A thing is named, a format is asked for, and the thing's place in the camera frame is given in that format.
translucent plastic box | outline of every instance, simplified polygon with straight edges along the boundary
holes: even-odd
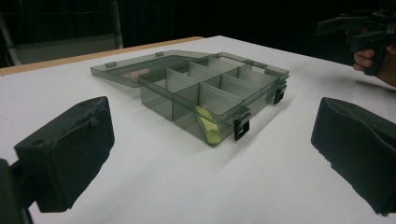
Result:
[[[94,76],[140,88],[142,104],[215,147],[283,98],[289,71],[230,53],[169,50],[91,67]]]

dark wall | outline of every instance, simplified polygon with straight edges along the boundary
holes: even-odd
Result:
[[[375,9],[373,0],[229,1],[177,5],[176,36],[225,35],[275,49],[352,64],[345,31],[316,36],[318,21],[360,9]]]
[[[112,30],[108,2],[4,0],[0,9],[6,12],[4,17],[15,44],[27,44],[108,33]],[[353,10],[377,8],[373,0],[288,2],[120,0],[123,44],[128,48],[189,36],[225,35],[270,48],[352,64],[352,54],[344,45],[345,32],[316,36],[317,22]],[[0,41],[3,43],[0,63],[7,66],[6,45],[4,39]]]

black latch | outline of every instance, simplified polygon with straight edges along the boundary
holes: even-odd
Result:
[[[280,100],[283,99],[283,96],[285,95],[285,90],[286,90],[286,85],[282,86],[280,89],[276,89],[275,92],[275,99],[274,99],[274,105],[277,105],[277,103],[280,102]]]
[[[248,108],[244,107],[241,116],[233,121],[233,139],[237,141],[249,130],[249,119],[251,113]]]

black clip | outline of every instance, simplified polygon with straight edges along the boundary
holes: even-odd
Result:
[[[245,135],[250,128],[249,119],[251,117],[251,113],[246,107],[244,107],[244,110],[245,111],[241,113],[239,119],[233,121],[233,139],[235,141],[238,141],[238,139]]]

white table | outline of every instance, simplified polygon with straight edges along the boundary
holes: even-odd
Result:
[[[283,100],[250,120],[239,141],[210,147],[141,104],[139,89],[90,67],[170,49],[229,52],[290,71]],[[396,223],[377,215],[311,145],[322,97],[396,122],[396,91],[350,66],[213,36],[0,77],[0,158],[71,106],[110,103],[116,142],[98,176],[64,213],[35,223]]]

